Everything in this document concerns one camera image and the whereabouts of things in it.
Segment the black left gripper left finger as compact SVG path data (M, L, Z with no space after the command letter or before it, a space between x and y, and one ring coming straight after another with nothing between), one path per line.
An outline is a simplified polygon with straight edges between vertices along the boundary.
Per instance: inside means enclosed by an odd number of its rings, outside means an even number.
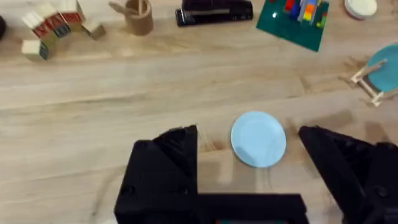
M118 223L198 223L196 125L134 143L114 206Z

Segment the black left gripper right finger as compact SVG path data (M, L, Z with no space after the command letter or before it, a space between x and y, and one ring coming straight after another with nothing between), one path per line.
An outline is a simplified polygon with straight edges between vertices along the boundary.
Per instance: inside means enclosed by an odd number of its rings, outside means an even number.
M298 135L343 214L343 223L397 224L397 146L319 126Z

